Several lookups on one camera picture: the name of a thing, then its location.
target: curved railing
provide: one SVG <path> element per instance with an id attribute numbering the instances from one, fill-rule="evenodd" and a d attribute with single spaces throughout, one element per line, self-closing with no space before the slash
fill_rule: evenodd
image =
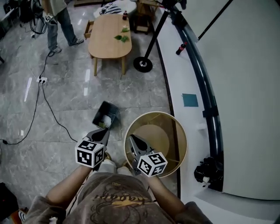
<path id="1" fill-rule="evenodd" d="M 216 100 L 209 82 L 209 78 L 203 60 L 199 54 L 195 43 L 190 38 L 188 29 L 186 28 L 186 21 L 184 17 L 177 12 L 178 11 L 175 9 L 171 13 L 172 23 L 176 27 L 182 39 L 182 42 L 187 42 L 186 50 L 188 52 L 190 61 L 192 63 L 196 75 L 196 79 L 199 85 L 199 90 L 201 92 L 202 101 L 204 105 L 203 116 L 206 118 L 207 122 L 210 155 L 212 157 L 216 157 L 220 152 L 223 151 L 221 126 Z"/>

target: tripod stand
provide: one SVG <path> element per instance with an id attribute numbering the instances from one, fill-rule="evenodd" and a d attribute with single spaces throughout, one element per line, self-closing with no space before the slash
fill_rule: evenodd
<path id="1" fill-rule="evenodd" d="M 159 32 L 161 31 L 161 28 L 163 26 L 163 24 L 165 23 L 165 20 L 167 18 L 167 16 L 170 13 L 170 10 L 172 9 L 172 7 L 175 6 L 176 3 L 180 3 L 182 6 L 182 9 L 186 8 L 186 0 L 163 0 L 162 1 L 162 5 L 165 7 L 165 11 L 161 17 L 161 20 L 159 21 L 156 31 L 153 35 L 152 40 L 150 41 L 149 47 L 146 51 L 146 54 L 144 57 L 137 57 L 136 59 L 134 59 L 133 65 L 136 68 L 136 70 L 140 71 L 140 72 L 149 72 L 152 70 L 153 68 L 153 64 L 152 62 L 148 59 L 150 52 L 153 48 L 153 45 L 158 37 Z"/>

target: black pole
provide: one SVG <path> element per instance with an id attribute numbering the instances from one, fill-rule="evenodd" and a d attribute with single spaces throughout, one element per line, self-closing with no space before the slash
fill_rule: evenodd
<path id="1" fill-rule="evenodd" d="M 133 65 L 134 65 L 134 67 L 138 71 L 140 71 L 140 72 L 149 72 L 149 71 L 152 70 L 153 64 L 148 59 L 148 57 L 150 55 L 150 52 L 151 52 L 151 50 L 152 50 L 152 48 L 154 46 L 154 43 L 157 40 L 158 34 L 161 31 L 161 28 L 162 28 L 163 24 L 165 23 L 165 20 L 166 20 L 167 16 L 169 15 L 169 13 L 170 13 L 170 10 L 169 9 L 165 9 L 165 11 L 164 11 L 164 13 L 163 13 L 163 15 L 161 17 L 161 20 L 159 21 L 159 23 L 157 25 L 157 29 L 154 32 L 153 38 L 150 41 L 150 44 L 149 44 L 149 47 L 148 47 L 148 49 L 146 51 L 145 57 L 138 57 L 138 58 L 136 58 L 134 60 Z"/>
<path id="2" fill-rule="evenodd" d="M 167 16 L 169 15 L 169 13 L 170 13 L 170 10 L 165 9 L 165 11 L 164 11 L 164 13 L 163 13 L 163 15 L 161 17 L 161 20 L 159 21 L 159 23 L 157 25 L 157 29 L 154 32 L 153 38 L 150 41 L 148 50 L 146 51 L 146 54 L 145 54 L 145 58 L 148 58 L 148 56 L 150 55 L 150 52 L 151 52 L 151 50 L 152 50 L 152 48 L 154 46 L 154 43 L 156 42 L 156 40 L 158 38 L 158 34 L 161 31 L 161 28 L 162 28 L 163 24 L 165 23 L 165 20 L 166 20 Z"/>

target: power strip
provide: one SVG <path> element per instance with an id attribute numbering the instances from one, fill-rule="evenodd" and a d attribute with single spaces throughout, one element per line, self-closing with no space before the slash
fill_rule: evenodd
<path id="1" fill-rule="evenodd" d="M 43 81 L 45 81 L 44 83 L 46 83 L 48 78 L 46 78 L 46 77 L 41 77 L 41 78 L 38 77 L 36 82 L 40 82 L 40 80 L 41 80 L 41 83 L 43 83 Z"/>

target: wooden coffee table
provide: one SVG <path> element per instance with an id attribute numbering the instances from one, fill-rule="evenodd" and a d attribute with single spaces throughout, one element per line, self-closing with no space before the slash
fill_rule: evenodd
<path id="1" fill-rule="evenodd" d="M 91 31 L 88 51 L 94 57 L 94 76 L 97 71 L 97 59 L 122 59 L 122 75 L 125 74 L 125 56 L 131 51 L 130 31 L 121 33 L 123 26 L 130 27 L 129 19 L 123 20 L 122 15 L 108 14 L 99 16 Z M 129 40 L 123 43 L 115 39 L 117 35 L 128 36 Z"/>

